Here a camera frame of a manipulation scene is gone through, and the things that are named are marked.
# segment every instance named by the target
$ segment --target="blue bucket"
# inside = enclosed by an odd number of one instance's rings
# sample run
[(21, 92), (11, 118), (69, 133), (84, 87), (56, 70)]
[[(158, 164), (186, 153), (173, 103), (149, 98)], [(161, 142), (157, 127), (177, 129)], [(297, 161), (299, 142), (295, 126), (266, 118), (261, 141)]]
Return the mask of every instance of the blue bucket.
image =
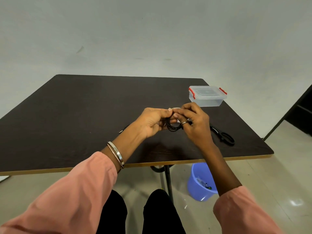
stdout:
[(192, 165), (188, 190), (190, 195), (198, 201), (206, 201), (218, 193), (207, 163), (194, 163)]

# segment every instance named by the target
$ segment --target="red clip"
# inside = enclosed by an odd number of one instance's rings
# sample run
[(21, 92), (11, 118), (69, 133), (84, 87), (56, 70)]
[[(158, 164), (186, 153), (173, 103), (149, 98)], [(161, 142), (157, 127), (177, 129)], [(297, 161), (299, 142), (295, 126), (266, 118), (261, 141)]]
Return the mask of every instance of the red clip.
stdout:
[(219, 88), (223, 93), (225, 93), (227, 95), (227, 92), (225, 92), (223, 89)]
[(192, 90), (191, 88), (189, 88), (189, 91), (191, 91), (191, 92), (192, 92), (192, 94), (193, 94), (193, 98), (195, 99), (195, 93), (193, 92), (193, 90)]

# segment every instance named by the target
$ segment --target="pink shirt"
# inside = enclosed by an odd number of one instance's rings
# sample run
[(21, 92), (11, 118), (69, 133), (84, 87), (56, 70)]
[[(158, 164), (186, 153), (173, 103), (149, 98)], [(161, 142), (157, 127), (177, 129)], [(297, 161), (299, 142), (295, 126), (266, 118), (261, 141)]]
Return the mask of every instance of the pink shirt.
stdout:
[[(23, 214), (3, 224), (0, 233), (96, 233), (116, 178), (113, 162), (96, 152), (45, 190)], [(213, 212), (223, 234), (282, 233), (243, 186), (220, 196)]]

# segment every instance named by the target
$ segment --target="left hand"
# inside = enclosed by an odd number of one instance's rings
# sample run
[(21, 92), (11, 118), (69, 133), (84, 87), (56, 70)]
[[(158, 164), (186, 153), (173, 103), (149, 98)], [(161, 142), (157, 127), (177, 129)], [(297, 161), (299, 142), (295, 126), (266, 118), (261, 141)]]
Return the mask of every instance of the left hand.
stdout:
[[(146, 108), (135, 121), (141, 126), (145, 138), (151, 137), (158, 131), (167, 129), (165, 119), (172, 116), (172, 109)], [(170, 123), (176, 123), (177, 119), (171, 117)]]

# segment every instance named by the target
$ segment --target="tiled floor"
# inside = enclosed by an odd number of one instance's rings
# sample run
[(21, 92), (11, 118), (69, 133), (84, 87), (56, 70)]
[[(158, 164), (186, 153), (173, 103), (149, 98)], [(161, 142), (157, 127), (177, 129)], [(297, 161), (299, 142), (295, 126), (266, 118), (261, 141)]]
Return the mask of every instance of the tiled floor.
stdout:
[[(268, 159), (230, 161), (241, 183), (286, 233), (312, 230), (312, 137), (284, 121), (267, 139), (275, 155)], [(216, 195), (206, 202), (187, 192), (191, 164), (174, 165), (171, 179), (174, 203), (186, 233), (221, 233), (212, 208)], [(66, 173), (23, 175), (0, 183), (0, 224), (23, 212), (28, 204)], [(114, 189), (128, 207), (127, 233), (141, 233), (143, 207), (164, 177), (149, 167), (123, 170)]]

